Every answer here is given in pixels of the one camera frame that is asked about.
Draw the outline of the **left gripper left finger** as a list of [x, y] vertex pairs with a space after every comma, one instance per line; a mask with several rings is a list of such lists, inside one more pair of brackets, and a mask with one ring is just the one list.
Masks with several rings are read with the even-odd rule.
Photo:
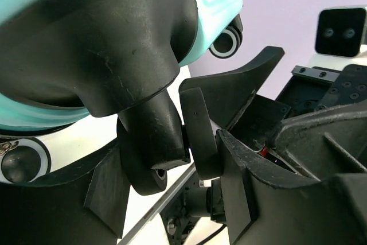
[[24, 184], [1, 184], [1, 244], [116, 244], [130, 184], [112, 141]]

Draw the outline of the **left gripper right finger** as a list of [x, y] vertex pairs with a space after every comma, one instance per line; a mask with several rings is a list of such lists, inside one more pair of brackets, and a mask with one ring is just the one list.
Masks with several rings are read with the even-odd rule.
[[287, 168], [217, 132], [231, 244], [365, 244], [366, 105], [281, 121], [269, 149]]

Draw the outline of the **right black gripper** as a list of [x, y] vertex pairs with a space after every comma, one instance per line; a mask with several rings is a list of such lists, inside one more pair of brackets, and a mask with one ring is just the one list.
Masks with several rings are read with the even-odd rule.
[[283, 48], [267, 46], [240, 68], [184, 80], [179, 92], [200, 88], [210, 119], [253, 150], [283, 119], [366, 99], [366, 66], [357, 64], [341, 71], [296, 66], [276, 99], [256, 95], [283, 56]]

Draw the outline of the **pink and teal suitcase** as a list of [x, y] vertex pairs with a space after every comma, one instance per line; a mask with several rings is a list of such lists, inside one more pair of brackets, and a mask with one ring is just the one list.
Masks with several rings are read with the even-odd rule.
[[243, 0], [1, 0], [1, 156], [41, 153], [37, 136], [118, 116], [122, 158], [142, 195], [190, 162], [168, 86], [241, 30]]

